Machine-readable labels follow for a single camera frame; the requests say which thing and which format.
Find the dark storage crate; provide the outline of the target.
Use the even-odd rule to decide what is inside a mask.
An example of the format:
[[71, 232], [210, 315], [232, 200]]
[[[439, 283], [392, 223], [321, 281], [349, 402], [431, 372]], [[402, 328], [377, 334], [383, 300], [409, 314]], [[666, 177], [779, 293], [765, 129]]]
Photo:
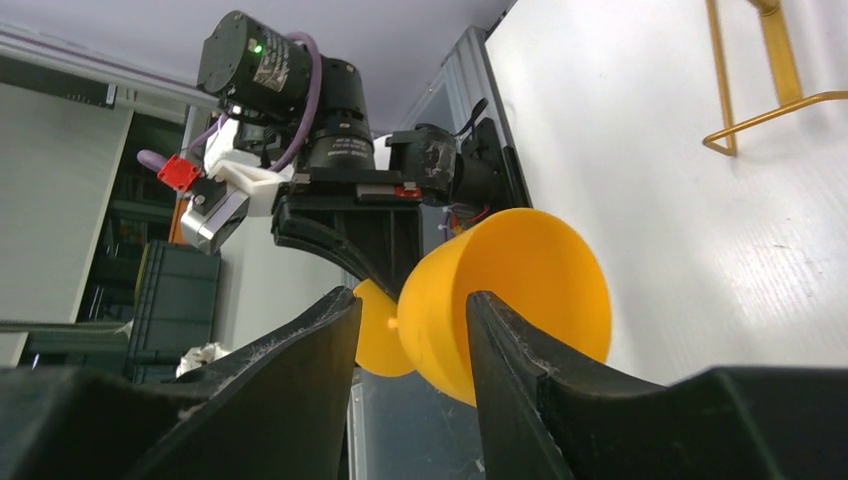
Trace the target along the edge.
[[191, 246], [153, 241], [136, 286], [125, 375], [136, 384], [175, 378], [191, 348], [211, 341], [221, 259]]

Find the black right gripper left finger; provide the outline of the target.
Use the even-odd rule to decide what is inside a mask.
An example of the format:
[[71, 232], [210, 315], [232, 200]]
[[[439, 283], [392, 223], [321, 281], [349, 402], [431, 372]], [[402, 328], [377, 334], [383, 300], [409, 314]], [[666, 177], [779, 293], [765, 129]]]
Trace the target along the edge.
[[296, 319], [162, 384], [83, 367], [1, 372], [5, 479], [333, 479], [362, 303]]

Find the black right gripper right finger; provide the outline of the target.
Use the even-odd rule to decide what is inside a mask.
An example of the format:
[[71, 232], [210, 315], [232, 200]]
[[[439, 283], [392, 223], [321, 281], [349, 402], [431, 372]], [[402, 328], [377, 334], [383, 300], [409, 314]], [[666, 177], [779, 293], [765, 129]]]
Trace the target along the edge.
[[467, 301], [491, 479], [843, 479], [847, 373], [720, 366], [670, 386], [591, 359], [491, 292]]

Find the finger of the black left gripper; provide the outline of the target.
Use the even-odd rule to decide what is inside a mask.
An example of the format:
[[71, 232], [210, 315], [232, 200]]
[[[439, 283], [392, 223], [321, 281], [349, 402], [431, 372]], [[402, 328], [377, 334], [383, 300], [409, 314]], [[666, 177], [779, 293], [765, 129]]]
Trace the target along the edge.
[[271, 233], [276, 245], [328, 260], [394, 301], [423, 258], [419, 211], [282, 211]]

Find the yellow wine glass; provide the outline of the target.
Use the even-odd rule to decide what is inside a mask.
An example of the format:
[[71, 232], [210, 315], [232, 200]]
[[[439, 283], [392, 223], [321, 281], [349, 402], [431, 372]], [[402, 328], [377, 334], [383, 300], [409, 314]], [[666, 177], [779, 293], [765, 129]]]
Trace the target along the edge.
[[382, 377], [417, 372], [447, 396], [476, 404], [466, 300], [490, 291], [536, 328], [590, 358], [607, 360], [612, 306], [602, 268], [571, 226], [549, 213], [496, 213], [438, 246], [392, 300], [374, 281], [362, 301], [355, 361]]

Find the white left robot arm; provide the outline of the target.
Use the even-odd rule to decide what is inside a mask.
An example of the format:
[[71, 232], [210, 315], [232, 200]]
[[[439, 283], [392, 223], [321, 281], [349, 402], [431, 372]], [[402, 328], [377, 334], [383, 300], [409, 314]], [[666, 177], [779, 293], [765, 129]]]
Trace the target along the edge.
[[193, 141], [206, 155], [185, 187], [185, 238], [215, 254], [246, 218], [269, 217], [277, 246], [397, 298], [425, 254], [425, 212], [458, 209], [469, 225], [531, 203], [484, 39], [467, 29], [403, 129], [381, 136], [357, 67], [227, 13], [202, 47], [196, 86], [222, 118]]

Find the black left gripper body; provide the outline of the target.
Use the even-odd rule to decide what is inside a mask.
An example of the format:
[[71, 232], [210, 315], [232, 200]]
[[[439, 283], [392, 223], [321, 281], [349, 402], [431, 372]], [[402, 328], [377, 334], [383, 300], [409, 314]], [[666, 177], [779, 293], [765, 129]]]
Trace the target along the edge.
[[272, 234], [300, 236], [295, 223], [311, 221], [343, 238], [419, 239], [422, 199], [419, 182], [396, 170], [298, 166], [274, 199]]

